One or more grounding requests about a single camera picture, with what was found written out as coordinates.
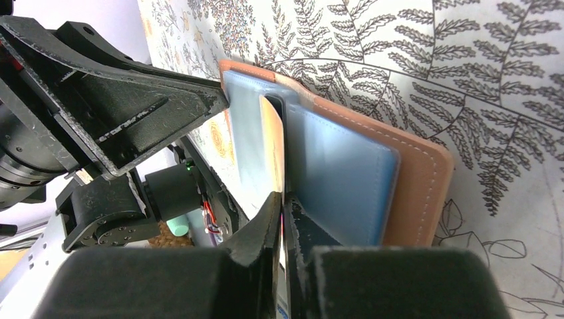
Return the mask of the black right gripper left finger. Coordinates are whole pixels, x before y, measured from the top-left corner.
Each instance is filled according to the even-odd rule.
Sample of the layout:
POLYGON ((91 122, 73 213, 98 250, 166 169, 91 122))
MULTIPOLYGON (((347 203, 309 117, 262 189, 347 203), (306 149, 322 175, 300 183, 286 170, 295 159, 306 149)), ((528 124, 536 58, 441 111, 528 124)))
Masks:
POLYGON ((35 318, 274 318, 282 196, 216 247, 87 248, 60 267, 35 318))

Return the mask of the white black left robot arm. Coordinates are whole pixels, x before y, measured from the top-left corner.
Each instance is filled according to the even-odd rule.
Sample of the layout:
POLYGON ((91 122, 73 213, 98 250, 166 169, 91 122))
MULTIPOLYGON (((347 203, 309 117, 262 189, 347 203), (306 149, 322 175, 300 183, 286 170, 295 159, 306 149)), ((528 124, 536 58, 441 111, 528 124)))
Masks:
POLYGON ((219 82, 133 61, 90 25, 1 17, 1 209, 70 179, 1 281, 1 317, 30 318, 70 253, 158 233, 136 166, 225 110, 219 82))

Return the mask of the pink leather card holder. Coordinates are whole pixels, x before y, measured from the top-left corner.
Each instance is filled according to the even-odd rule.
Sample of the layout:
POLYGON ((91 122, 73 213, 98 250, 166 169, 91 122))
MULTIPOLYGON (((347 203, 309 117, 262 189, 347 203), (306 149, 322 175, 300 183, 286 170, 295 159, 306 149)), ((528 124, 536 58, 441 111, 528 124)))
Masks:
POLYGON ((437 143, 320 97, 282 74, 219 63, 235 166, 253 195, 271 186, 259 97, 280 116, 285 189, 342 245, 428 247, 454 170, 437 143))

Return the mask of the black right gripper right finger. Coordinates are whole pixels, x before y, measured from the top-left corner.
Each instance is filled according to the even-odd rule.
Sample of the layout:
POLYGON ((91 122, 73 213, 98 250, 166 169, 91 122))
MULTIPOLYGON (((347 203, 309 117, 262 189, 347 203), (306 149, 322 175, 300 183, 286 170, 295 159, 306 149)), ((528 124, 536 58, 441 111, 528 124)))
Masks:
POLYGON ((342 246, 293 196, 284 236, 291 318, 509 318, 493 276, 470 251, 342 246))

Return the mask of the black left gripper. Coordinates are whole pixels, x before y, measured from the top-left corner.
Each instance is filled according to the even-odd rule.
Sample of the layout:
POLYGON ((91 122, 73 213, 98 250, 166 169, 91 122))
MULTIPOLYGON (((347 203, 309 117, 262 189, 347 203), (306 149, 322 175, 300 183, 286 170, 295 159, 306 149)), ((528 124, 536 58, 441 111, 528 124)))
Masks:
POLYGON ((132 60, 86 24, 1 18, 1 210, 121 176, 226 110, 219 82, 132 60))

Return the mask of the yellow card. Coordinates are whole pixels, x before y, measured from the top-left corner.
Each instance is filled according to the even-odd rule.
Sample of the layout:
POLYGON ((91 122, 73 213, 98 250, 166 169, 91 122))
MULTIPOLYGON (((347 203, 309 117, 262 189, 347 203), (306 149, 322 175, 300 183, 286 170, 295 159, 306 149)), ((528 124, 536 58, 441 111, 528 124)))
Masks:
POLYGON ((274 191, 285 190, 285 141, 283 123, 265 96, 259 97, 265 163, 274 191))

